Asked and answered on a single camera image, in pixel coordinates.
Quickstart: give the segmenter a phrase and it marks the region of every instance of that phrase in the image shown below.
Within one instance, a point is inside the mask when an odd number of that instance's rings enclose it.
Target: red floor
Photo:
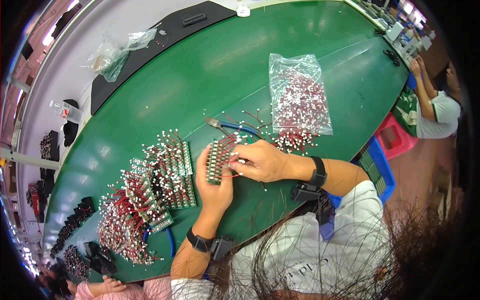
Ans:
[[[396,210],[400,205],[426,208],[435,189],[440,166],[453,175],[454,138],[420,139],[414,148],[388,162],[396,180],[396,188],[386,207]]]

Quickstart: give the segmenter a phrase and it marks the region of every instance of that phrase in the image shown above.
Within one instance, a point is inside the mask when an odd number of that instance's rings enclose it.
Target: black wristband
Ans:
[[[325,172],[325,165],[321,158],[316,156],[311,156],[313,162],[315,163],[316,169],[313,171],[312,179],[310,179],[307,184],[313,185],[315,187],[321,187],[325,184],[327,180],[327,173]]]
[[[215,238],[207,240],[201,236],[194,235],[192,232],[192,227],[190,227],[187,232],[187,239],[192,244],[192,247],[200,252],[209,252],[210,248],[212,247],[212,243],[215,240]]]

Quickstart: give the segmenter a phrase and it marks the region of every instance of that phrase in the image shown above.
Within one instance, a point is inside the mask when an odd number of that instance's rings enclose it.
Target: person's right hand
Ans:
[[[420,55],[418,55],[416,60],[420,65],[421,71],[424,72],[425,71],[425,62],[423,61],[423,58]]]
[[[416,59],[412,59],[410,61],[410,70],[412,71],[413,73],[413,76],[418,80],[420,79],[421,80],[421,69],[420,69],[420,65],[419,63],[417,62]]]
[[[120,280],[115,280],[113,278],[108,277],[107,275],[103,275],[102,278],[103,278],[102,289],[104,294],[121,292],[127,288],[127,286],[122,284]]]
[[[229,167],[245,177],[263,182],[287,178],[285,171],[288,155],[267,141],[259,140],[249,145],[237,145],[233,152],[238,152],[238,155],[232,157]],[[238,158],[248,161],[243,164],[236,161]]]

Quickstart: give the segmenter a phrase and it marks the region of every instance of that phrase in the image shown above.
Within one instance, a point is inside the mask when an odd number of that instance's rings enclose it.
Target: plastic water bottle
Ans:
[[[52,100],[50,101],[50,107],[53,108],[60,117],[67,119],[67,121],[80,124],[84,119],[84,113],[67,102],[60,104]]]

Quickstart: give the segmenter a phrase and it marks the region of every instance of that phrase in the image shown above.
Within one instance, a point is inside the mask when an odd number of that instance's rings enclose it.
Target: wire cutter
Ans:
[[[147,242],[147,239],[148,239],[148,233],[149,233],[149,230],[151,230],[152,227],[150,225],[147,226],[145,232],[144,232],[144,236],[143,236],[143,241],[144,243]],[[175,257],[175,240],[173,239],[173,233],[172,233],[172,230],[170,229],[170,227],[167,227],[165,228],[165,231],[167,232],[168,234],[168,239],[170,240],[170,257]]]
[[[222,122],[222,121],[219,121],[215,118],[211,118],[211,117],[208,117],[208,118],[205,118],[205,122],[210,125],[210,126],[213,126],[215,128],[218,128],[220,129],[225,135],[230,135],[230,133],[228,133],[225,129],[223,129],[223,127],[227,127],[227,128],[232,128],[232,129],[236,129],[238,131],[243,131],[243,132],[248,132],[250,134],[254,134],[256,136],[258,136],[259,138],[261,138],[262,140],[264,140],[265,138],[260,134],[260,132],[258,132],[258,130],[256,129],[253,129],[253,128],[250,128],[250,127],[240,127],[241,125],[237,125],[237,124],[232,124],[232,123],[226,123],[226,122]]]

